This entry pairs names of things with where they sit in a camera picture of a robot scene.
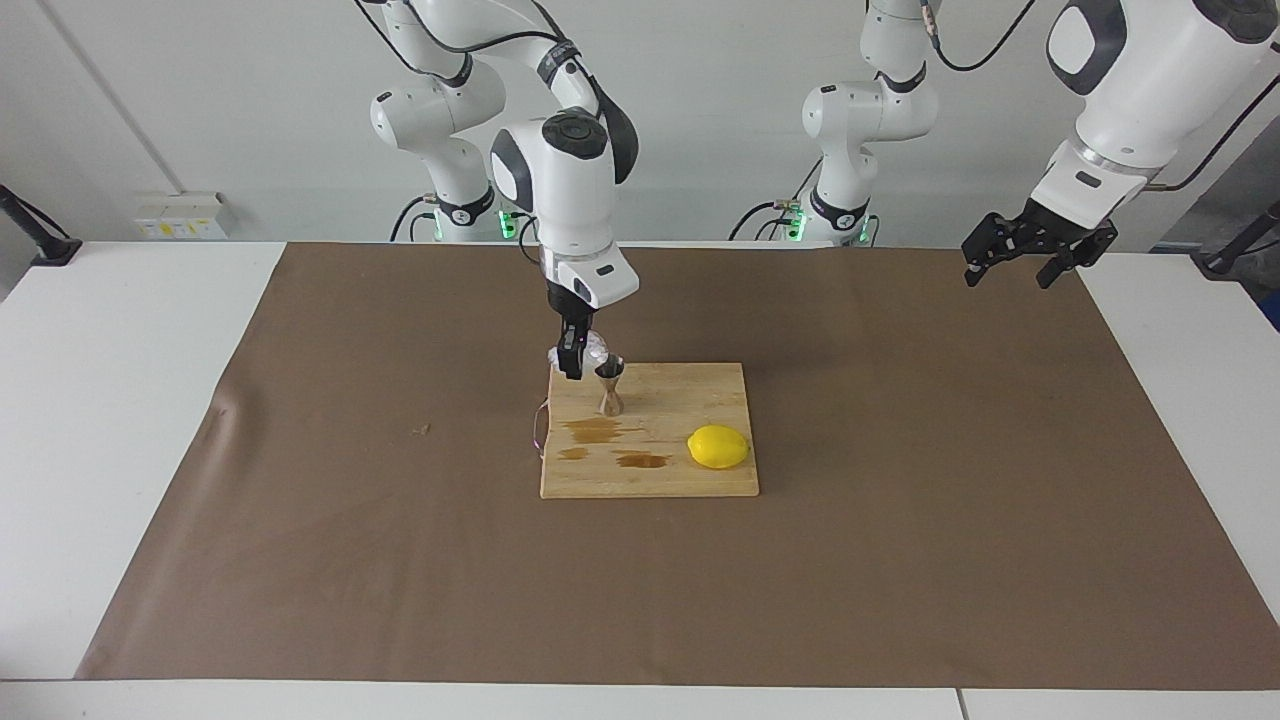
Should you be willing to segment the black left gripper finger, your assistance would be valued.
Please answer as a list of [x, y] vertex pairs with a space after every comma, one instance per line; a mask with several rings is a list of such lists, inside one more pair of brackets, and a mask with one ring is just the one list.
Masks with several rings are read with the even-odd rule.
[[1042, 290], [1050, 288], [1061, 275], [1082, 266], [1093, 266], [1117, 238], [1115, 225], [1102, 225], [1078, 238], [1046, 236], [1042, 245], [1050, 260], [1036, 274]]
[[1036, 241], [1036, 223], [1021, 217], [1007, 219], [998, 213], [987, 214], [961, 243], [966, 286], [977, 287], [991, 268], [1028, 254]]

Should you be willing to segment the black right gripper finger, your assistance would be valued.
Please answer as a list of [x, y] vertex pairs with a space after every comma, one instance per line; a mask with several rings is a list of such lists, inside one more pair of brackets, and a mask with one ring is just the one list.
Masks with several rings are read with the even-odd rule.
[[556, 345], [556, 364], [570, 380], [581, 380], [588, 354], [591, 316], [562, 316]]

